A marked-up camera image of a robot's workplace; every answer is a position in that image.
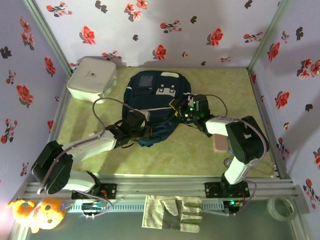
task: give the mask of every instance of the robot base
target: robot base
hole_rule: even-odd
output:
[[[103,199],[116,199],[117,194],[117,184],[115,183],[100,183],[99,187],[94,189],[95,196],[98,196]],[[72,191],[71,195],[72,200],[84,200],[84,199],[91,199],[88,196],[85,196],[77,191]]]

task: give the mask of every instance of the clear tape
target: clear tape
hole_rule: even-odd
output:
[[[281,213],[277,211],[276,201],[282,201],[287,213],[289,213],[288,216],[283,216]],[[278,221],[290,221],[297,216],[297,207],[295,202],[289,196],[286,195],[275,195],[271,197],[266,204],[266,208],[270,215]]]

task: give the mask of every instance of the plush toy face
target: plush toy face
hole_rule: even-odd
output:
[[[40,229],[53,229],[64,219],[66,210],[62,208],[63,201],[56,198],[44,198],[35,210],[33,219]]]

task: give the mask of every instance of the tape roll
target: tape roll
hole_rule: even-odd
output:
[[[275,195],[271,197],[266,208],[270,215],[278,221],[290,221],[297,215],[295,202],[286,195]]]

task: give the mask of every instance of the metal frame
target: metal frame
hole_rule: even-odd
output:
[[[59,47],[55,37],[53,36],[48,24],[44,20],[41,11],[39,10],[37,4],[34,0],[23,0],[26,4],[27,8],[33,15],[34,19],[38,23],[41,28],[44,36],[49,42],[51,48],[57,55],[60,63],[64,67],[65,71],[68,74],[68,77],[71,76],[72,72],[69,67],[68,61],[64,56],[61,48]],[[278,8],[269,28],[267,29],[267,36],[262,40],[259,48],[257,49],[252,61],[248,67],[248,71],[250,72],[254,66],[254,63],[259,57],[262,49],[266,46],[266,42],[268,41],[268,36],[271,35],[275,26],[278,24],[279,19],[284,14],[285,9],[288,7],[288,3],[291,0],[283,0],[281,5]],[[67,112],[68,104],[70,101],[71,95],[67,88],[65,87],[60,99],[60,103],[58,106],[58,111],[55,117],[55,127],[49,136],[49,141],[58,139],[60,134],[62,124],[64,121],[65,114]],[[267,115],[262,110],[261,105],[258,103],[258,109],[262,119],[267,119]],[[271,128],[268,128],[268,125],[264,122],[264,127],[268,134],[272,134],[273,131]],[[280,176],[283,177],[282,168],[278,169],[280,172]],[[117,185],[117,194],[116,199],[111,200],[115,204],[115,206],[119,206],[114,212],[132,212],[132,211],[141,211],[145,202],[145,198],[147,194],[150,195],[170,195],[170,196],[200,196],[202,197],[204,209],[212,210],[211,204],[218,203],[223,200],[230,200],[229,198],[206,198],[204,183],[206,182],[219,182],[219,177],[193,177],[193,176],[149,176],[149,175],[139,175],[139,176],[128,176],[128,175],[112,175],[112,176],[103,176],[98,175],[100,181],[102,183],[116,183]],[[279,178],[248,178],[251,181],[257,182],[257,190],[253,200],[268,200],[271,196],[285,194],[291,196],[298,203],[298,194],[295,189],[295,186],[290,179],[279,179]],[[46,193],[42,193],[37,195],[37,190],[40,184],[37,182],[29,182],[23,196],[24,199],[32,199],[34,201],[39,201],[44,197],[54,197],[58,199],[62,199],[64,201],[68,201],[73,203],[74,207],[69,210],[69,212],[79,212],[79,206],[82,203],[81,200],[72,200],[70,191],[60,191],[53,195],[48,195]],[[253,185],[249,183],[249,190],[252,192]],[[130,206],[140,206],[135,209],[132,209]],[[303,217],[299,214],[293,221],[291,221],[292,228],[296,235],[297,240],[306,240],[309,239],[308,235],[306,235],[306,223],[303,220]],[[12,240],[24,240],[27,237],[28,227],[21,227],[14,223],[14,226],[11,230],[10,238]]]
[[[295,186],[291,179],[279,178],[248,178],[257,183],[254,200],[268,200],[274,195],[285,194],[292,198],[297,198]],[[206,198],[204,183],[219,182],[220,177],[194,177],[194,176],[125,176],[114,175],[105,178],[99,178],[102,183],[117,184],[117,193],[113,202],[144,202],[146,195],[169,195],[169,196],[188,196],[202,197],[202,200],[211,201],[213,198]],[[45,192],[37,195],[40,184],[38,182],[29,182],[24,198],[33,199],[34,201],[46,197],[54,197],[71,201],[71,191],[60,191],[55,194]],[[248,184],[250,192],[253,191],[254,185]],[[230,198],[214,198],[218,201],[229,201]]]

